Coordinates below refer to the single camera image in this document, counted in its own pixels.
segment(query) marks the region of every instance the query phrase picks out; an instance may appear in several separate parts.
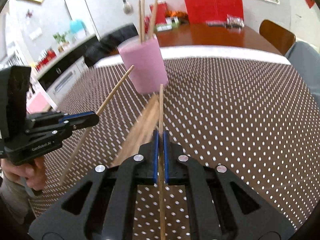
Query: wooden table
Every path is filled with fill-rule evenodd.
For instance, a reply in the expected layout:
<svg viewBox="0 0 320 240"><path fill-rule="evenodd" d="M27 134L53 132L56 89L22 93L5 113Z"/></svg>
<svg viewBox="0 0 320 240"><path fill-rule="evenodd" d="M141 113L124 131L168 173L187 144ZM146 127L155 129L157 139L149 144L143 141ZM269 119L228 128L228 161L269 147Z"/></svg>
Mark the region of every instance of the wooden table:
<svg viewBox="0 0 320 240"><path fill-rule="evenodd" d="M160 47L185 45L221 45L281 53L259 33L245 26L242 30L209 27L205 24L181 25L156 33Z"/></svg>

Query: pink box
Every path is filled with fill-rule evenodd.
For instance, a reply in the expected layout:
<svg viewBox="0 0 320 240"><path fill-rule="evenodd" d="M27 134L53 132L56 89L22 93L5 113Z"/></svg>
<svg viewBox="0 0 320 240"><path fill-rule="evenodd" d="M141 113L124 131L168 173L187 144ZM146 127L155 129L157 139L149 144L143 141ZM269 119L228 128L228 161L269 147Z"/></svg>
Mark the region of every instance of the pink box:
<svg viewBox="0 0 320 240"><path fill-rule="evenodd" d="M129 77L139 94L159 92L160 84L169 82L160 47L156 36L140 43L139 37L133 37L118 47L125 68L134 65Z"/></svg>
<svg viewBox="0 0 320 240"><path fill-rule="evenodd" d="M39 91L31 99L27 100L27 111L29 114L47 112L49 108L49 103Z"/></svg>

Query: cabinet door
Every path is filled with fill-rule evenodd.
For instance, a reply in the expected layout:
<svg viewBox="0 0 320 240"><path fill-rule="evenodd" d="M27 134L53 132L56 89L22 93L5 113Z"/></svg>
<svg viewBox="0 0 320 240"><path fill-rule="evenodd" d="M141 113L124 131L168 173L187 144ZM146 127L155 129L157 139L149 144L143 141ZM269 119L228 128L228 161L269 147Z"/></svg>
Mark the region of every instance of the cabinet door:
<svg viewBox="0 0 320 240"><path fill-rule="evenodd" d="M73 64L52 84L47 93L55 104L58 105L62 101L63 97L80 76L81 72L77 68L77 65Z"/></svg>
<svg viewBox="0 0 320 240"><path fill-rule="evenodd" d="M81 57L80 59L78 59L76 61L76 65L77 65L78 69L80 70L80 72L84 72L88 69L88 66L86 65L86 63L84 63L84 57Z"/></svg>

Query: wooden chair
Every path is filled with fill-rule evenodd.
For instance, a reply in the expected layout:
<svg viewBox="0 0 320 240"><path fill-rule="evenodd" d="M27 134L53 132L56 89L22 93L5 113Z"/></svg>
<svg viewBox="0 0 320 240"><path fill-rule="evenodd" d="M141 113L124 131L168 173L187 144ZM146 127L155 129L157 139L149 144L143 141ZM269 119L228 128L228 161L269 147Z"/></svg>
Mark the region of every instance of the wooden chair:
<svg viewBox="0 0 320 240"><path fill-rule="evenodd" d="M285 55L296 41L296 36L292 32L269 20L264 20L261 23L259 33L275 46L282 55Z"/></svg>

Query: pegboard table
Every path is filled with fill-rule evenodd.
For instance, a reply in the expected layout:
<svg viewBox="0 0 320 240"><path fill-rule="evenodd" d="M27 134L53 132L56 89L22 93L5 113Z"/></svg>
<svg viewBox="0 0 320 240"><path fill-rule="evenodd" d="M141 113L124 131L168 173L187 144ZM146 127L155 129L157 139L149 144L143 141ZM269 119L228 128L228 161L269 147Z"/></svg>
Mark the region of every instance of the pegboard table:
<svg viewBox="0 0 320 240"><path fill-rule="evenodd" d="M286 58L240 48L162 49L169 85L164 125L170 139L202 165L227 166L284 214L295 228L319 200L319 110ZM69 114L95 111L125 73L120 56L107 58L77 81L59 105ZM88 170L110 165L151 95L126 80L92 129L67 177L59 177L81 132L46 156L48 183L31 202L44 212ZM134 239L160 237L158 192L139 186ZM165 191L167 239L189 239L184 187Z"/></svg>

